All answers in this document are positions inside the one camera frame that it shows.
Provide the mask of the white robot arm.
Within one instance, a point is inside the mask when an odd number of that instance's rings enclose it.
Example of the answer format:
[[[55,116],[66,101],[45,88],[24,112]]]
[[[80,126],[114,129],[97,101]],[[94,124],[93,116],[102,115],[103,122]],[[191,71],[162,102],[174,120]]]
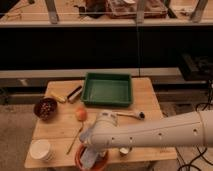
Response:
[[[213,147],[213,110],[116,126],[110,115],[99,114],[86,140],[94,151],[122,147]]]

